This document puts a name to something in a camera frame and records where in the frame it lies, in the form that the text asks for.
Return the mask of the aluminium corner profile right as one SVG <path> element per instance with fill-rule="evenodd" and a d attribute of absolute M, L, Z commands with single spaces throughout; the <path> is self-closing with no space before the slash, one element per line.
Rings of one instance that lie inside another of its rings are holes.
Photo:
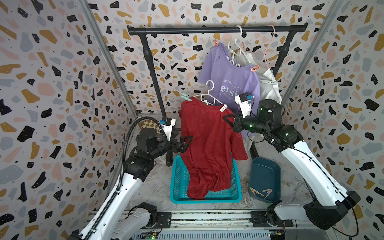
<path fill-rule="evenodd" d="M 329 8 L 329 11 L 327 12 L 326 18 L 323 21 L 323 24 L 320 26 L 320 29 L 314 38 L 313 42 L 311 43 L 306 55 L 304 56 L 301 64 L 298 67 L 298 70 L 296 71 L 293 80 L 291 81 L 288 89 L 286 90 L 285 94 L 282 98 L 282 105 L 285 107 L 286 104 L 289 102 L 289 98 L 291 95 L 296 91 L 295 87 L 297 86 L 298 82 L 300 81 L 302 75 L 304 74 L 308 64 L 310 63 L 311 59 L 317 52 L 318 47 L 322 43 L 325 34 L 329 30 L 331 24 L 333 23 L 334 19 L 337 16 L 337 13 L 342 8 L 345 1 L 343 0 L 334 0 Z"/>

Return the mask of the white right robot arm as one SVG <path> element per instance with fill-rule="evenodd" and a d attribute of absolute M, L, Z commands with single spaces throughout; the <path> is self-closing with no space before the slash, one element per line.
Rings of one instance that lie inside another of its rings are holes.
<path fill-rule="evenodd" d="M 234 132 L 243 130 L 261 134 L 298 170 L 310 190 L 312 199 L 304 202 L 271 204 L 264 221 L 279 226 L 285 220 L 310 221 L 322 230 L 333 228 L 360 201 L 355 191 L 347 191 L 335 180 L 311 152 L 294 126 L 282 123 L 284 107 L 275 100 L 261 100 L 257 115 L 232 114 L 223 116 Z"/>

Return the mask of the teal laundry basket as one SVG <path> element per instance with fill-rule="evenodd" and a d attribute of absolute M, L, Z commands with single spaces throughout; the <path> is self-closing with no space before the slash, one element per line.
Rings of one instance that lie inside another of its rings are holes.
<path fill-rule="evenodd" d="M 171 201 L 174 204 L 224 204 L 239 203 L 242 199 L 242 188 L 237 163 L 233 160 L 231 172 L 231 187 L 219 192 L 209 191 L 203 200 L 193 200 L 188 197 L 190 174 L 181 156 L 174 159 L 171 180 Z"/>

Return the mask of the white plastic hangers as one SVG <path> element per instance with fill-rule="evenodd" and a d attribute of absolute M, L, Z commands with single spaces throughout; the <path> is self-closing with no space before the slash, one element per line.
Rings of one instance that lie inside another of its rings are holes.
<path fill-rule="evenodd" d="M 234 66 L 240 68 L 253 63 L 245 52 L 244 45 L 240 44 L 239 38 L 235 38 L 233 41 L 228 41 L 227 49 L 230 53 L 230 63 Z"/>

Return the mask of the dark teal clothespin bin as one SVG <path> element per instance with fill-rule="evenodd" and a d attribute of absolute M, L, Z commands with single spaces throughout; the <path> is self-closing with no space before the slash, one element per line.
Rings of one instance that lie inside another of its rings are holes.
<path fill-rule="evenodd" d="M 281 167 L 262 157 L 254 158 L 248 192 L 256 200 L 274 203 L 281 199 Z"/>

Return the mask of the white printed t-shirt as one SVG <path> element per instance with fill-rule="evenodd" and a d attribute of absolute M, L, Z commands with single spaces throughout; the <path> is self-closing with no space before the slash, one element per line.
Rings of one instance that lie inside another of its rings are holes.
<path fill-rule="evenodd" d="M 253 61 L 253 63 L 245 67 L 240 67 L 243 73 L 243 75 L 239 77 L 239 80 L 241 80 L 243 84 L 241 94 L 247 93 L 253 95 L 254 98 L 251 101 L 251 115 L 256 115 L 259 106 L 259 101 L 269 99 L 275 100 L 277 103 L 280 104 L 282 102 L 282 97 L 279 93 L 278 84 L 269 85 L 260 82 L 260 79 L 276 81 L 276 78 L 271 68 L 269 67 L 269 64 L 265 61 L 266 58 L 257 57 L 255 54 L 251 53 L 247 54 L 250 60 Z M 257 70 L 256 72 L 251 72 L 251 68 L 256 65 L 260 66 L 259 70 Z"/>

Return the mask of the aluminium corner profile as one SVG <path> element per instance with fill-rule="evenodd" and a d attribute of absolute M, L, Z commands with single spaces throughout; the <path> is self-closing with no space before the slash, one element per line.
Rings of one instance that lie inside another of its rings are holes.
<path fill-rule="evenodd" d="M 130 111 L 130 113 L 134 117 L 137 117 L 138 113 L 134 108 L 134 105 L 131 101 L 131 98 L 129 96 L 127 88 L 126 88 L 126 86 L 122 80 L 121 75 L 119 74 L 119 71 L 117 69 L 117 66 L 116 66 L 111 54 L 110 54 L 108 46 L 104 41 L 102 32 L 100 31 L 98 23 L 97 23 L 96 19 L 94 18 L 94 15 L 91 11 L 91 8 L 89 6 L 88 1 L 79 0 L 78 3 L 79 3 L 79 8 L 82 10 L 82 13 L 85 16 L 85 19 L 86 19 L 87 23 L 89 24 L 89 28 L 93 32 L 95 40 L 98 43 L 99 48 L 100 48 L 103 56 L 105 57 L 106 63 L 108 65 L 109 69 L 111 70 L 113 77 L 115 78 L 115 80 L 117 82 L 118 87 L 120 88 L 120 90 L 122 92 L 122 96 L 125 99 L 125 103 L 127 104 L 128 110 Z"/>
<path fill-rule="evenodd" d="M 333 23 L 334 19 L 337 16 L 337 13 L 342 8 L 345 1 L 343 0 L 334 0 L 329 8 L 329 11 L 327 12 L 326 18 L 323 21 L 323 24 L 320 26 L 320 29 L 314 38 L 313 42 L 311 43 L 306 55 L 304 56 L 301 64 L 298 67 L 298 70 L 296 71 L 293 80 L 291 81 L 288 89 L 286 90 L 285 94 L 282 98 L 282 105 L 285 107 L 286 104 L 289 102 L 289 98 L 291 95 L 296 91 L 295 87 L 297 86 L 298 82 L 300 81 L 302 75 L 304 74 L 308 64 L 310 63 L 311 59 L 317 52 L 318 47 L 322 43 L 325 34 L 329 30 L 331 24 Z"/>

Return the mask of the red garment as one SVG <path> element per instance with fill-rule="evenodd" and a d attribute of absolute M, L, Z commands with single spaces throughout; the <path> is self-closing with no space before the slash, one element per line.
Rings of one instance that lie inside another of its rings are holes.
<path fill-rule="evenodd" d="M 229 108 L 221 112 L 221 107 L 195 98 L 182 103 L 181 135 L 193 140 L 181 158 L 190 174 L 187 195 L 194 200 L 230 188 L 233 160 L 248 159 L 242 135 L 223 120 L 233 112 Z"/>

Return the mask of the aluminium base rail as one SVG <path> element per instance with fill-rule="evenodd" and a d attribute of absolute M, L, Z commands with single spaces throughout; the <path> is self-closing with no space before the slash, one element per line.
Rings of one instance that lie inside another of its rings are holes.
<path fill-rule="evenodd" d="M 81 231 L 91 240 L 337 240 L 333 230 L 321 230 L 300 220 L 267 221 L 262 210 L 177 210 L 143 208 L 123 211 L 111 223 L 92 220 Z"/>

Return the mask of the dark grey clothes rack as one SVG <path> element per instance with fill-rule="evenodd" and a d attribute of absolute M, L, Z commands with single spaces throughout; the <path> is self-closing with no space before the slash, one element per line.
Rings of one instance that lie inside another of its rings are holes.
<path fill-rule="evenodd" d="M 308 24 L 303 25 L 290 25 L 290 26 L 254 26 L 254 27 L 196 27 L 196 28 L 128 28 L 128 33 L 131 36 L 140 37 L 145 61 L 150 71 L 150 76 L 155 88 L 157 100 L 163 117 L 166 117 L 166 110 L 159 87 L 159 82 L 155 72 L 155 65 L 153 61 L 152 51 L 148 44 L 147 35 L 174 35 L 174 34 L 211 34 L 211 33 L 265 33 L 265 32 L 287 32 L 288 36 L 284 44 L 280 47 L 278 59 L 273 68 L 273 75 L 277 76 L 280 67 L 282 66 L 286 56 L 289 53 L 291 42 L 296 33 L 303 33 L 307 30 Z"/>

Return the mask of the aluminium corner profile left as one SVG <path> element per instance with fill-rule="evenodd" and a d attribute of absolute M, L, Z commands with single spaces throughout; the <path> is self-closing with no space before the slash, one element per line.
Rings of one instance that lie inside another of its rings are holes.
<path fill-rule="evenodd" d="M 138 113 L 134 108 L 134 105 L 131 101 L 131 98 L 129 96 L 127 88 L 126 88 L 126 86 L 122 80 L 121 75 L 119 74 L 119 71 L 117 69 L 117 66 L 116 66 L 111 54 L 110 54 L 108 46 L 104 41 L 102 32 L 100 31 L 98 23 L 97 23 L 96 19 L 94 18 L 94 15 L 91 11 L 91 8 L 89 6 L 88 1 L 79 0 L 78 3 L 79 3 L 79 8 L 82 10 L 82 13 L 85 16 L 85 19 L 86 19 L 87 23 L 89 24 L 89 28 L 93 32 L 95 40 L 98 43 L 99 48 L 100 48 L 103 56 L 105 57 L 106 63 L 108 65 L 109 69 L 111 70 L 113 77 L 115 78 L 115 80 L 117 82 L 118 87 L 120 88 L 120 90 L 122 92 L 122 96 L 125 99 L 125 103 L 127 104 L 128 110 L 130 111 L 130 113 L 134 117 L 137 117 Z"/>

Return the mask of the purple garment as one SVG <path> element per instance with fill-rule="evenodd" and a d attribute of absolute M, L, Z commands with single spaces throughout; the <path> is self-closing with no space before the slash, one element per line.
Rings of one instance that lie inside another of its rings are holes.
<path fill-rule="evenodd" d="M 198 83 L 205 84 L 211 80 L 214 89 L 210 94 L 226 104 L 233 113 L 241 111 L 235 102 L 235 96 L 243 93 L 252 95 L 252 112 L 256 114 L 260 101 L 259 77 L 251 71 L 251 65 L 237 67 L 230 62 L 231 59 L 228 48 L 223 43 L 212 47 L 198 76 Z"/>

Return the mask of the wooden chessboard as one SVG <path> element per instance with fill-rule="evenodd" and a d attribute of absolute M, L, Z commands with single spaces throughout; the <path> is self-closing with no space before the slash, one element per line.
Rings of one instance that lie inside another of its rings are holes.
<path fill-rule="evenodd" d="M 152 120 L 143 120 L 142 122 L 140 122 L 139 124 L 139 128 L 142 130 L 142 129 L 145 129 L 145 128 L 153 128 L 157 131 L 160 130 L 159 126 Z"/>

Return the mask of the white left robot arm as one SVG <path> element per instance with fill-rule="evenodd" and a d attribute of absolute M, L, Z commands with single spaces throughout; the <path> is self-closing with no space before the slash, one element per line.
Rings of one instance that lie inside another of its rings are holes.
<path fill-rule="evenodd" d="M 113 190 L 92 218 L 78 234 L 71 234 L 70 240 L 130 240 L 144 227 L 158 228 L 157 207 L 142 203 L 120 222 L 126 206 L 144 183 L 155 166 L 155 159 L 169 151 L 184 153 L 193 137 L 172 137 L 172 131 L 146 128 L 136 136 L 136 149 L 128 157 L 123 156 L 121 174 Z"/>

